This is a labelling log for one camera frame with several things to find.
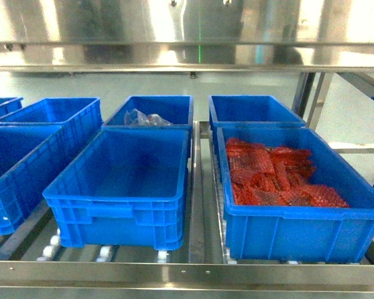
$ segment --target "stainless steel shelf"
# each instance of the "stainless steel shelf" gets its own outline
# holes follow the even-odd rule
[[[194,291],[205,298],[230,291],[236,292],[233,296],[249,291],[260,298],[275,293],[284,298],[374,298],[374,265],[366,259],[354,265],[230,259],[224,246],[223,189],[216,159],[208,123],[195,122],[185,243],[179,250],[63,248],[52,213],[42,201],[13,235],[0,239],[0,289],[154,291],[150,296]],[[207,188],[213,190],[211,196]]]

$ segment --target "metal bar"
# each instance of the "metal bar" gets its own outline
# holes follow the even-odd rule
[[[201,168],[201,128],[195,121],[193,126],[193,155],[191,163],[191,217],[189,227],[189,263],[204,263],[204,213]]]
[[[374,78],[365,73],[338,73],[347,82],[359,89],[368,97],[374,96]]]
[[[196,283],[204,285],[372,285],[374,265],[205,265],[177,263],[0,261],[0,285],[71,283]]]
[[[316,130],[317,124],[319,123],[320,116],[322,114],[325,99],[327,98],[328,90],[332,81],[333,73],[321,73],[319,82],[317,83],[316,92],[312,106],[310,108],[309,117],[307,119],[307,126],[313,130]]]
[[[42,201],[17,231],[0,247],[0,260],[20,259],[52,217],[46,201]]]
[[[213,186],[214,186],[214,196],[216,199],[216,206],[218,207],[218,224],[220,231],[220,242],[223,253],[223,263],[228,265],[236,265],[237,260],[230,257],[230,250],[226,247],[226,226],[227,222],[223,219],[224,212],[224,195],[223,195],[223,185],[220,182],[220,169],[218,164],[218,157],[214,152],[212,134],[209,134],[209,149],[211,151],[211,162],[212,162],[212,172],[213,172]]]
[[[330,142],[328,145],[340,154],[374,154],[374,143]]]
[[[292,103],[292,111],[300,117],[304,117],[314,77],[315,73],[300,73],[299,75],[297,91],[295,93],[294,102]]]
[[[209,148],[211,151],[211,162],[212,162],[212,173],[213,173],[213,194],[216,199],[216,207],[218,213],[218,226],[219,226],[219,233],[220,233],[220,244],[222,249],[222,256],[223,256],[223,263],[228,263],[228,253],[226,249],[226,232],[225,226],[223,222],[223,198],[222,194],[219,192],[218,186],[216,185],[218,182],[216,181],[216,169],[218,169],[218,159],[214,153],[214,146],[213,146],[213,139],[212,134],[209,132]]]

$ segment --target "blue crate with red items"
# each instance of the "blue crate with red items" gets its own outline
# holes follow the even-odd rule
[[[232,138],[270,148],[309,150],[316,170],[310,170],[308,183],[316,186],[305,185],[307,191],[326,190],[323,199],[333,202],[339,200],[339,195],[350,207],[283,206],[274,204],[275,198],[265,198],[267,205],[236,201],[238,194],[237,190],[233,194],[233,174],[226,151],[226,142]],[[231,257],[340,263],[355,263],[363,258],[374,237],[374,188],[315,132],[305,128],[220,128],[218,142],[226,246]],[[261,161],[263,170],[268,163]],[[320,185],[328,187],[320,190]],[[316,198],[315,204],[323,205],[324,200],[318,199],[321,198]]]

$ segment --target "stainless steel panel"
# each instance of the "stainless steel panel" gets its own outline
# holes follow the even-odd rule
[[[205,265],[0,261],[0,286],[250,289],[254,285],[374,286],[374,265]]]
[[[0,45],[0,70],[138,72],[211,70],[374,71],[374,46]]]
[[[0,42],[374,44],[374,0],[0,0]]]

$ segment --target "metal support leg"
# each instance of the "metal support leg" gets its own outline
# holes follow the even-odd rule
[[[303,117],[316,73],[300,73],[292,111]]]
[[[310,108],[309,117],[307,119],[307,127],[316,130],[319,123],[320,115],[322,114],[325,99],[327,98],[328,90],[332,81],[333,73],[321,73],[319,82],[317,84],[316,92],[312,106]]]

